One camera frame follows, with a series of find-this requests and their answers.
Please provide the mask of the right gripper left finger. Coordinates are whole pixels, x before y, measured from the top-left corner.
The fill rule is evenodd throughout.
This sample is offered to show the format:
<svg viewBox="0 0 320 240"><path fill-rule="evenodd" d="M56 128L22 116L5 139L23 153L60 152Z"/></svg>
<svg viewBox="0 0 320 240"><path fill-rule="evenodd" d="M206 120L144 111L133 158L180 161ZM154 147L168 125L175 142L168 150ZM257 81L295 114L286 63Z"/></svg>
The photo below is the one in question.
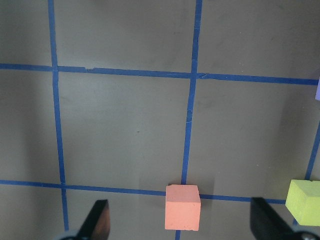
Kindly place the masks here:
<svg viewBox="0 0 320 240"><path fill-rule="evenodd" d="M111 220L109 202L97 200L87 215L76 240L107 240L110 235Z"/></svg>

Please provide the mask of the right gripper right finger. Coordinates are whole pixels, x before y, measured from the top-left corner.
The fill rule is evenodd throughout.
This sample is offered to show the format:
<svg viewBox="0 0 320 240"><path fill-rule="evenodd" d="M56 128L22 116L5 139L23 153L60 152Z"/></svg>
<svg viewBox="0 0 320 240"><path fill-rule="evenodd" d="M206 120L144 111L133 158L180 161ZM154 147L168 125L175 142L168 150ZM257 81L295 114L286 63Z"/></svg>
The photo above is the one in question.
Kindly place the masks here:
<svg viewBox="0 0 320 240"><path fill-rule="evenodd" d="M302 240L262 197L250 200L250 230L256 240Z"/></svg>

